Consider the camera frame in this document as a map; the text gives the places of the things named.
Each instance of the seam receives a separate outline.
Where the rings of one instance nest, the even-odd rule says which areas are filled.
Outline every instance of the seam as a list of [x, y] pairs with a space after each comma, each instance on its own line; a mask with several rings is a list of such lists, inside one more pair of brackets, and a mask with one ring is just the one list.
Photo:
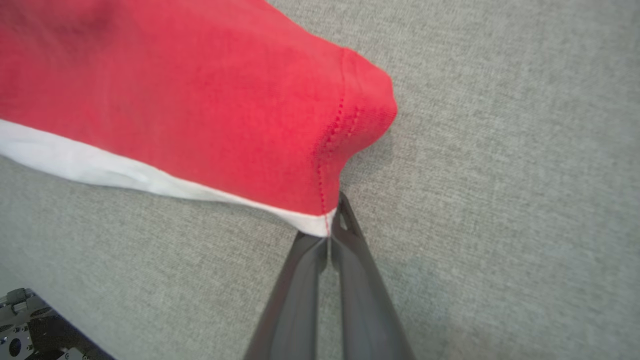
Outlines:
[[326, 141], [324, 144], [320, 146], [321, 150], [318, 152], [318, 190], [320, 193], [320, 207], [324, 214], [324, 226], [326, 227], [327, 236], [331, 235], [331, 229], [329, 227], [329, 219], [327, 217], [326, 210], [326, 199], [324, 194], [324, 183], [323, 183], [323, 160], [324, 166], [328, 167], [329, 160], [331, 159], [331, 155], [333, 153], [333, 149], [330, 148], [329, 144], [332, 142], [332, 138], [336, 135], [337, 130], [340, 125], [340, 121], [342, 120], [342, 110], [344, 109], [344, 97], [346, 93], [346, 84], [344, 80], [344, 57], [346, 52], [344, 48], [341, 49], [340, 53], [340, 76], [342, 80], [342, 96], [340, 97], [340, 103], [338, 103], [338, 110], [335, 116], [335, 120], [333, 121], [331, 131], [329, 135], [326, 137]]

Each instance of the red stitching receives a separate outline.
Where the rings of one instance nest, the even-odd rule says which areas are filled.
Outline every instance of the red stitching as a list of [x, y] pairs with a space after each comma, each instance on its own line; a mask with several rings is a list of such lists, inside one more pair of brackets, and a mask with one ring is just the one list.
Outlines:
[[351, 129], [349, 129], [349, 132], [347, 133], [347, 137], [351, 137], [351, 135], [353, 135], [353, 131], [356, 129], [356, 124], [358, 122], [358, 117], [360, 116], [360, 109], [358, 109], [358, 107], [356, 107], [356, 115], [353, 118], [353, 122], [351, 123]]
[[[340, 104], [338, 105], [338, 108], [342, 108], [344, 103], [344, 98], [340, 99]], [[342, 111], [338, 110], [338, 115], [335, 117], [335, 122], [333, 123], [333, 127], [331, 129], [331, 133], [329, 134], [329, 136], [327, 136], [326, 141], [324, 142], [324, 151], [321, 151], [318, 155], [326, 155], [324, 157], [325, 163], [328, 166], [329, 164], [329, 160], [331, 159], [331, 155], [333, 154], [333, 149], [329, 148], [329, 143], [332, 142], [332, 138], [335, 136], [335, 134], [337, 133], [337, 129], [339, 128], [339, 124], [340, 124], [340, 120], [341, 120], [341, 115]], [[326, 201], [324, 199], [324, 191], [323, 191], [323, 182], [322, 182], [322, 162], [321, 159], [318, 159], [318, 187], [319, 187], [319, 191], [320, 191], [320, 204], [321, 204], [321, 209], [322, 212], [324, 214], [324, 226], [326, 227], [326, 232], [327, 234], [330, 234], [330, 228], [329, 228], [329, 219], [326, 216]]]

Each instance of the gray felt surface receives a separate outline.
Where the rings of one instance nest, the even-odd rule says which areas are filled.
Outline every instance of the gray felt surface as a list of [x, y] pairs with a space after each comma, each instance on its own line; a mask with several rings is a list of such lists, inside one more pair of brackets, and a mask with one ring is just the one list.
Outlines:
[[[273, 3], [394, 79], [399, 116], [342, 185], [419, 359], [638, 358], [637, 1]], [[0, 158], [0, 285], [120, 360], [240, 359], [294, 234]], [[322, 292], [340, 359], [332, 271]]]

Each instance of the white trim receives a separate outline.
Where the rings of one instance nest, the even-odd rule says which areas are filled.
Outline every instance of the white trim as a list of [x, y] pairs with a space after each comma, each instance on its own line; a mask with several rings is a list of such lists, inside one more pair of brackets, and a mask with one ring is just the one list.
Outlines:
[[85, 184], [115, 186], [170, 197], [242, 204], [278, 215], [300, 231], [327, 236], [335, 209], [308, 215], [255, 202], [173, 177], [158, 168], [62, 136], [0, 119], [0, 155]]

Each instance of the red fabric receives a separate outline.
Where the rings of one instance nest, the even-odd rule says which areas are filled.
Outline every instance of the red fabric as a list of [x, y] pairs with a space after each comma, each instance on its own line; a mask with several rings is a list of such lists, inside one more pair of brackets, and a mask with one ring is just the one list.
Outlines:
[[4, 0], [0, 118], [311, 215], [393, 121], [389, 77], [263, 0]]

